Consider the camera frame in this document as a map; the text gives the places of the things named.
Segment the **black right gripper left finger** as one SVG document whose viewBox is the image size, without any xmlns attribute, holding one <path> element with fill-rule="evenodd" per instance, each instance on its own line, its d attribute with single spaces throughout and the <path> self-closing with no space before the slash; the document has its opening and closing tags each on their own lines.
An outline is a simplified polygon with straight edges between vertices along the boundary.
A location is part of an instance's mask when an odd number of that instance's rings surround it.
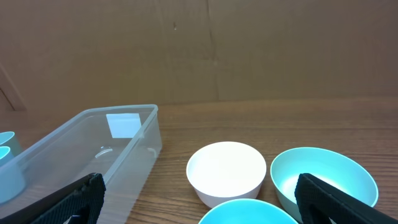
<svg viewBox="0 0 398 224">
<path fill-rule="evenodd" d="M 1 218 L 1 224 L 96 224 L 106 186 L 100 173 L 90 173 L 39 201 Z"/>
</svg>

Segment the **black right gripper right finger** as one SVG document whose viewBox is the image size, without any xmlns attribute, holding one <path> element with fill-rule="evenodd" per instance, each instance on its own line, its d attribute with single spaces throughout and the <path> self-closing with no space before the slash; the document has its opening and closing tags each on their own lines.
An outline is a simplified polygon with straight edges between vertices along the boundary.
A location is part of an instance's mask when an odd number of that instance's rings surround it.
<svg viewBox="0 0 398 224">
<path fill-rule="evenodd" d="M 295 198 L 303 224 L 397 224 L 396 219 L 309 173 L 299 175 Z"/>
</svg>

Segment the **light green bowl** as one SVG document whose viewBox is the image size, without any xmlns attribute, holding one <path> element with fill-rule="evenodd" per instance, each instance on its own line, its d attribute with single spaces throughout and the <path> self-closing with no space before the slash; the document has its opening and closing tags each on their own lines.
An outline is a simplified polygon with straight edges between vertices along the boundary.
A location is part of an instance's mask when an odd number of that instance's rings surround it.
<svg viewBox="0 0 398 224">
<path fill-rule="evenodd" d="M 372 175 L 354 160 L 318 147 L 297 147 L 280 153 L 272 161 L 270 174 L 284 210 L 299 223 L 295 198 L 300 174 L 309 173 L 344 193 L 374 207 L 379 189 Z"/>
</svg>

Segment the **blue bowl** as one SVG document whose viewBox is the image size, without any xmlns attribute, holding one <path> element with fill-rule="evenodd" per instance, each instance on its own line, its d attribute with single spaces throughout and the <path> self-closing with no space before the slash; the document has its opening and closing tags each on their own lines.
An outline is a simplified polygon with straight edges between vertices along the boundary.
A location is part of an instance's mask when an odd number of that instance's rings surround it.
<svg viewBox="0 0 398 224">
<path fill-rule="evenodd" d="M 298 224 L 288 213 L 262 200 L 241 198 L 223 202 L 207 212 L 199 224 Z"/>
</svg>

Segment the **blue cup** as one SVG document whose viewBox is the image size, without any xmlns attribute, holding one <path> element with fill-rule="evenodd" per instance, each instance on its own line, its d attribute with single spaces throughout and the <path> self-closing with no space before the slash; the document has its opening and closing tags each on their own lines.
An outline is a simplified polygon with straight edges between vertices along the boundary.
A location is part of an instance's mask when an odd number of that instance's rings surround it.
<svg viewBox="0 0 398 224">
<path fill-rule="evenodd" d="M 1 146 L 1 203 L 6 203 L 19 195 L 25 188 L 25 178 L 14 158 L 11 148 Z"/>
</svg>

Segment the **green cup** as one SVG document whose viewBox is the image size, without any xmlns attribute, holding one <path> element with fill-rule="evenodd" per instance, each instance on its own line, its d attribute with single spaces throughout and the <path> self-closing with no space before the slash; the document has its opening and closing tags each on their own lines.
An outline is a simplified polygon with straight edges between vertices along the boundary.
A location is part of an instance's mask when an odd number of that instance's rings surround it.
<svg viewBox="0 0 398 224">
<path fill-rule="evenodd" d="M 13 156 L 18 156 L 22 152 L 21 145 L 13 131 L 0 133 L 0 146 L 10 147 Z"/>
</svg>

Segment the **white bowl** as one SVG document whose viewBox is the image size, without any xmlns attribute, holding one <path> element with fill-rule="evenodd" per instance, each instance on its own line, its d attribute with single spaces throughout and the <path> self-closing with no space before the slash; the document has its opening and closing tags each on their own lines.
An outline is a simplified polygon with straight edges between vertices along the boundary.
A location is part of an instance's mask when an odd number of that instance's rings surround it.
<svg viewBox="0 0 398 224">
<path fill-rule="evenodd" d="M 255 199 L 266 173 L 266 160 L 257 149 L 233 141 L 202 147 L 186 166 L 189 183 L 210 208 L 229 200 Z"/>
</svg>

